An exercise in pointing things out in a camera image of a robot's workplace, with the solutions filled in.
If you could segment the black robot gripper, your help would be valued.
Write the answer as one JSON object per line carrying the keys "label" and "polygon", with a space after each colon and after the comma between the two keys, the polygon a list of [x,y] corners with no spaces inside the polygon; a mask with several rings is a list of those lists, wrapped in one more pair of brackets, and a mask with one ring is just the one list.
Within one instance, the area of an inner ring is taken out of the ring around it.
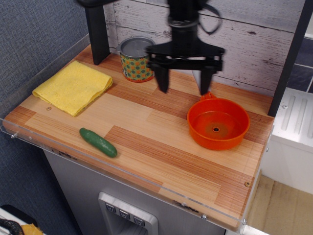
{"label": "black robot gripper", "polygon": [[201,70],[200,93],[205,95],[210,88],[213,72],[223,68],[225,50],[207,44],[198,37],[199,21],[169,21],[172,40],[148,46],[148,67],[155,71],[159,89],[167,93],[169,69]]}

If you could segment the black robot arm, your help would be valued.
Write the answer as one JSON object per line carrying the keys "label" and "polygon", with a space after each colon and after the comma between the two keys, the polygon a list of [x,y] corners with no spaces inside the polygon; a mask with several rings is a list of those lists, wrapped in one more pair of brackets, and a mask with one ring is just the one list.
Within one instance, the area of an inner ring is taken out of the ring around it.
{"label": "black robot arm", "polygon": [[199,39],[199,12],[206,9],[218,17],[220,13],[205,0],[170,0],[168,4],[172,39],[146,48],[148,67],[155,73],[159,89],[164,93],[169,87],[171,69],[200,71],[198,88],[204,95],[209,90],[212,76],[222,70],[225,49]]}

